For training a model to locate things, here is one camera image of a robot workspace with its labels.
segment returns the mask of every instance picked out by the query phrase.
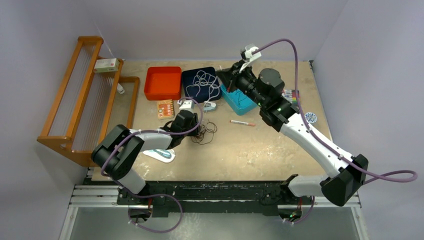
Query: blue tray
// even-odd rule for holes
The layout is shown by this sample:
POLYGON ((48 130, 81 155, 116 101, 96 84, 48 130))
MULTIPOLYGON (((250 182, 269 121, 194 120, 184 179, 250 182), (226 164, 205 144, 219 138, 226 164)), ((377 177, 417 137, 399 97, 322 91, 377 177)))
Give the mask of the blue tray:
MULTIPOLYGON (((191 86, 186 89, 187 86, 193 85, 193 82, 195 81, 195 76, 198 73, 198 71, 204 71, 205 73, 211 74, 212 76, 215 76, 215 77, 217 76, 215 74, 215 68, 211 66, 183 71, 181 73, 182 89, 184 89, 184 93, 186 97, 191 97, 194 100, 196 100, 198 103, 203 103, 204 101, 209 99, 209 86, 201 86, 200 92, 197 96, 196 94, 199 91, 198 86, 191 86)), ((222 95, 222 91, 220 91, 219 88, 214 89, 210 95, 215 96, 216 94, 218 94, 218 96, 211 98, 210 101, 215 101, 220 99, 222 95)))
POLYGON ((254 101, 248 98, 240 90, 233 92, 227 92, 225 86, 221 85, 222 97, 228 103, 228 105, 234 110, 234 112, 241 116, 254 109, 257 105, 254 101))

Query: orange and white marker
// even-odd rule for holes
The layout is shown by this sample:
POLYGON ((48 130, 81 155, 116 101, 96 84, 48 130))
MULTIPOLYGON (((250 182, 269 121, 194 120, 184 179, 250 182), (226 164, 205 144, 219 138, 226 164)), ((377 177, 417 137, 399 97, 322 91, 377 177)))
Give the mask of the orange and white marker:
POLYGON ((251 126, 251 127, 256 126, 256 124, 254 124, 254 123, 245 122, 245 121, 230 120, 229 122, 232 123, 232 124, 241 124, 241 125, 247 125, 247 126, 251 126))

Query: orange book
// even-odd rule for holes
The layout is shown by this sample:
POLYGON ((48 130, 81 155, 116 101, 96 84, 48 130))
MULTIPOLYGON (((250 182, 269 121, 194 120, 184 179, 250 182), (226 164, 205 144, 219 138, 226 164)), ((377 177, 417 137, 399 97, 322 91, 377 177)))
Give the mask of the orange book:
POLYGON ((174 102, 169 100, 163 100, 157 102, 157 118, 159 119, 170 119, 174 117, 174 102))

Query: plastic bin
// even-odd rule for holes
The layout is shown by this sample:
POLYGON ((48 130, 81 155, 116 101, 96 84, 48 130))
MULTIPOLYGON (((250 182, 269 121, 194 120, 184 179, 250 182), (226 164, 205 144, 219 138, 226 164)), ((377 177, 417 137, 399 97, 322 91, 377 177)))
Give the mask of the plastic bin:
MULTIPOLYGON (((217 76, 215 74, 215 68, 209 66, 209 67, 203 67, 203 68, 197 68, 197 69, 193 69, 193 70, 183 71, 182 74, 181 74, 181 82, 182 82, 182 88, 184 89, 184 93, 185 93, 186 97, 191 97, 194 100, 196 100, 198 103, 203 103, 204 101, 207 101, 209 99, 209 87, 210 86, 201 86, 200 92, 197 96, 196 96, 196 94, 199 91, 199 87, 198 86, 190 86, 190 85, 193 85, 194 82, 199 80, 198 78, 195 79, 195 76, 197 75, 197 73, 199 71, 204 71, 205 73, 211 74, 214 77, 217 76)), ((218 99, 221 98, 222 91, 220 91, 219 89, 214 89, 211 92, 210 95, 211 96, 217 95, 216 97, 213 97, 213 98, 210 99, 210 101, 215 101, 215 100, 218 100, 218 99)))
POLYGON ((149 67, 144 84, 144 94, 150 101, 179 100, 181 98, 181 67, 149 67))
POLYGON ((222 97, 239 116, 245 115, 257 106, 254 101, 244 95, 239 89, 233 92, 227 92, 225 86, 222 84, 221 91, 222 97))

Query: red plastic basket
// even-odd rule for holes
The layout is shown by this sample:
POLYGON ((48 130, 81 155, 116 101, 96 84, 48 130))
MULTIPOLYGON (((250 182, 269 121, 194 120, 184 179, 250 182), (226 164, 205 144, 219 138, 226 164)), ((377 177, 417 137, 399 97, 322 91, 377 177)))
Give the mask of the red plastic basket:
POLYGON ((179 100, 181 98, 181 67, 149 67, 144 84, 144 94, 150 101, 179 100))

